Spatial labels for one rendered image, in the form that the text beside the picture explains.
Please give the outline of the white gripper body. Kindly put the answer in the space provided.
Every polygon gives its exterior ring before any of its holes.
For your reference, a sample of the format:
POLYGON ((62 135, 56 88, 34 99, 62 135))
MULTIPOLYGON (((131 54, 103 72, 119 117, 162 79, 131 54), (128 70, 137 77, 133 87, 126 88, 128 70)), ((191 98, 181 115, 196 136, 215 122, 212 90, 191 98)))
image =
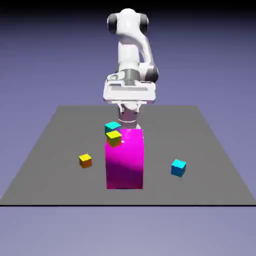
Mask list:
POLYGON ((124 80, 106 80, 103 100, 109 104, 117 103, 153 103, 156 100, 156 84, 146 81, 134 81, 135 85, 125 85, 124 80))

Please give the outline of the small teal cube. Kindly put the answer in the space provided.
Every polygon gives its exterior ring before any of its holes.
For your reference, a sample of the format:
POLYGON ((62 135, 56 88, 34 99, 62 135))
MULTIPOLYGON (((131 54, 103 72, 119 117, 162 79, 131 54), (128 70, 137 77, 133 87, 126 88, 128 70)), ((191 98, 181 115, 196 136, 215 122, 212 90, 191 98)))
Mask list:
POLYGON ((109 123, 106 123, 104 125, 104 132, 105 133, 109 133, 109 132, 113 132, 113 131, 117 131, 117 132, 121 132, 121 124, 115 121, 111 121, 109 123))

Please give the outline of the small yellow-green cube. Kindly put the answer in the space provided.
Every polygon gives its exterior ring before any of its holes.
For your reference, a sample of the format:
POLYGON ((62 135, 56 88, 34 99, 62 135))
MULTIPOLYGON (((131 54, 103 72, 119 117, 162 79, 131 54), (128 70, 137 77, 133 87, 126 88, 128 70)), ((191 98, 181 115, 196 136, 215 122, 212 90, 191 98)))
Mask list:
POLYGON ((105 135, 107 144, 112 148, 120 146, 122 144, 122 134, 119 131, 113 130, 107 132, 105 135))

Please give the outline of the small orange cube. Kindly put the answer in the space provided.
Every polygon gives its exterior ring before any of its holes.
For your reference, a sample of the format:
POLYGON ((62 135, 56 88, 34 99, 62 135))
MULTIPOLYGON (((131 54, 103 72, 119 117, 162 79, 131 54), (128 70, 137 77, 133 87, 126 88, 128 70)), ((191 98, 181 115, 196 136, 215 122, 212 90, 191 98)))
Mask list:
POLYGON ((80 166, 85 169, 92 166, 92 157, 88 154, 82 154, 78 157, 80 166))

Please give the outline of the small cyan cube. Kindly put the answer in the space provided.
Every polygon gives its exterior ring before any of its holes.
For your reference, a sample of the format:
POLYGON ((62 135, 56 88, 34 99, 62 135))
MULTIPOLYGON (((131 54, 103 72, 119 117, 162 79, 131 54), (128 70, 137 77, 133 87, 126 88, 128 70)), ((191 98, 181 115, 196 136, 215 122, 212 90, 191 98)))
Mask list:
POLYGON ((175 159, 170 166, 170 173, 176 177, 182 177, 185 173, 187 163, 179 159, 175 159))

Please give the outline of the large magenta box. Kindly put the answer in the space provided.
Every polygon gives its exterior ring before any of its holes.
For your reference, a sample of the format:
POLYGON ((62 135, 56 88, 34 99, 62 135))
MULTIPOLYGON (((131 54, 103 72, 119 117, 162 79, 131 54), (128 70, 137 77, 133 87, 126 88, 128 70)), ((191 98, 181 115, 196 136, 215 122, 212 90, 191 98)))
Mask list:
POLYGON ((119 145, 105 143, 107 189, 143 189, 144 134, 142 129, 121 129, 119 145))

